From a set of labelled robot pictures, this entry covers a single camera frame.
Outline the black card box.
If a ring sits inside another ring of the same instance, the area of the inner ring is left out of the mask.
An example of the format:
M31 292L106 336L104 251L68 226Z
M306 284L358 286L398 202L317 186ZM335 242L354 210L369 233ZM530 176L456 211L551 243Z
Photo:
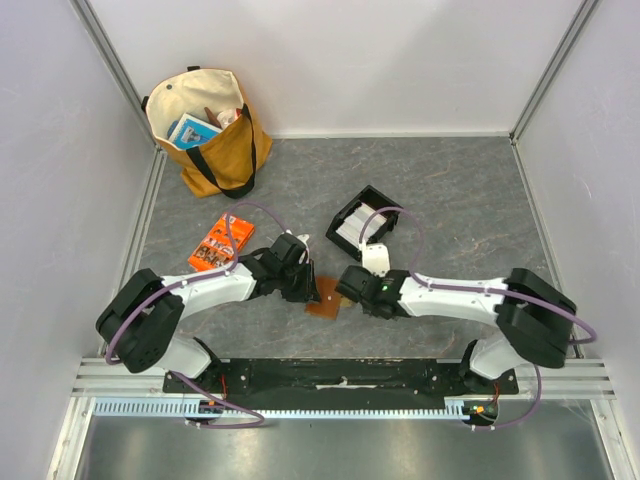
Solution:
M367 185L331 220L326 238L359 262L361 244L379 242L397 225L400 205Z

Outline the brown leather card holder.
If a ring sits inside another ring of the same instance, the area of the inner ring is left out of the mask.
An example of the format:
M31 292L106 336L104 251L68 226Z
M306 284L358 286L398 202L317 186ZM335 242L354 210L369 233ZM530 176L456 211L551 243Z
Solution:
M350 308L354 303L336 291L338 280L333 277L317 276L316 287L319 301L311 301L305 307L305 313L328 320L336 320L341 309Z

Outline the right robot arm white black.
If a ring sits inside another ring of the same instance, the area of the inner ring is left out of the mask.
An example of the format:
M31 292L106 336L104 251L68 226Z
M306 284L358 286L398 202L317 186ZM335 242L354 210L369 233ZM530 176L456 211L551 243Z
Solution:
M457 371L460 386L473 394L526 363L563 368L573 324L562 313L576 313L568 297L524 268L506 278L464 281L406 270L381 277L352 265L336 291L378 318L452 317L493 327L491 336L468 344Z

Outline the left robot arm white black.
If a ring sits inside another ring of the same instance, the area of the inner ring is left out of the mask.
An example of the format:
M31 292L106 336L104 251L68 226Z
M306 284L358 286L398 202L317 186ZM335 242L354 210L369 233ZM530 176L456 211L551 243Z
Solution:
M290 303L318 302L307 234L280 234L275 242L238 258L231 267L161 277L137 271L96 321L108 362L132 374L152 367L176 371L201 393L216 388L220 369L206 344L178 333L181 321L213 307L274 292Z

